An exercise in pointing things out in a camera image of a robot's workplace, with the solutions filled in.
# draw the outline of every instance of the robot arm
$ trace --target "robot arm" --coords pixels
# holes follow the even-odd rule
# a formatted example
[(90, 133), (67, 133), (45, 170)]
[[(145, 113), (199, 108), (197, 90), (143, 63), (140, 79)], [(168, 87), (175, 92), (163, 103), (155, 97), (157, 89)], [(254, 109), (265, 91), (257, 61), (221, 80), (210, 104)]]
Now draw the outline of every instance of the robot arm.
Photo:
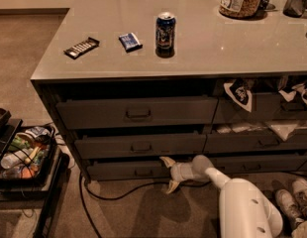
[(203, 155), (191, 163), (177, 163), (160, 157), (171, 177), (167, 193), (172, 193), (182, 181), (210, 179), (220, 189), (220, 223), (222, 238), (272, 238), (282, 230), (282, 217), (275, 206), (251, 182), (228, 178), (216, 170)]

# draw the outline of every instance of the white countertop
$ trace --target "white countertop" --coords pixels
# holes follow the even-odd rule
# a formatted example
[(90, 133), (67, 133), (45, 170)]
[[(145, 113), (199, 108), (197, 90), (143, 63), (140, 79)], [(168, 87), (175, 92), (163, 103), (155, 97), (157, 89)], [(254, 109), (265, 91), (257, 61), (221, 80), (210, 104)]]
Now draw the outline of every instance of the white countertop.
[[(76, 0), (32, 79), (307, 73), (307, 18), (289, 18), (286, 0), (263, 18), (233, 20), (220, 0)], [(175, 14), (175, 56), (159, 58), (155, 20)], [(135, 33), (144, 47), (125, 53), (118, 36)], [(63, 51), (87, 37), (100, 47), (77, 60)]]

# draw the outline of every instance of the black can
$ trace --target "black can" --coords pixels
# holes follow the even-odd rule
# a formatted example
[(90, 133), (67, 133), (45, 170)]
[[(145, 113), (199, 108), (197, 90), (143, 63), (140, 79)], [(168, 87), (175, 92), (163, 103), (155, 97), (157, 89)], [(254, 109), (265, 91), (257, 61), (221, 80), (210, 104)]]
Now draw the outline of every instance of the black can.
[(155, 52), (158, 56), (170, 58), (174, 55), (174, 31), (174, 15), (170, 12), (160, 13), (155, 24)]

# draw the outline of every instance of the concrete floor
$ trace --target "concrete floor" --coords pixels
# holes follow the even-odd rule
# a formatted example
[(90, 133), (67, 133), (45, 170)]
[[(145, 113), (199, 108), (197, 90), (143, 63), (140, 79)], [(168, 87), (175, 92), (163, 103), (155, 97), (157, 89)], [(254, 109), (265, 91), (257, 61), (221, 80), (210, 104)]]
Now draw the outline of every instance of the concrete floor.
[[(51, 121), (29, 82), (64, 15), (0, 16), (0, 107), (10, 110), (24, 125)], [(70, 174), (51, 226), (53, 238), (97, 237), (83, 210), (79, 194), (79, 169), (71, 159)], [(295, 175), (284, 173), (235, 175), (248, 179), (272, 198), (276, 189), (291, 189)], [(105, 197), (116, 197), (137, 185), (166, 179), (93, 181), (88, 186)], [(99, 200), (85, 188), (83, 196), (102, 237), (192, 237), (219, 236), (218, 190), (183, 186), (166, 195), (166, 184), (140, 188), (119, 200)], [(0, 238), (32, 237), (40, 207), (30, 201), (19, 208), (0, 204)]]

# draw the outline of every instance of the person's foot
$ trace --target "person's foot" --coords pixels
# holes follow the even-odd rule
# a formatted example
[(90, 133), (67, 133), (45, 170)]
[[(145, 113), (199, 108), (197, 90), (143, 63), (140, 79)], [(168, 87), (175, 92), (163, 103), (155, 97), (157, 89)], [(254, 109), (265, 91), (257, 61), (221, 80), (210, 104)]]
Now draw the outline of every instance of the person's foot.
[(307, 218), (307, 180), (298, 178), (292, 183), (293, 195), (300, 206), (304, 217)]
[(292, 230), (304, 222), (299, 205), (288, 190), (278, 190), (275, 194), (275, 200), (284, 215), (288, 217)]

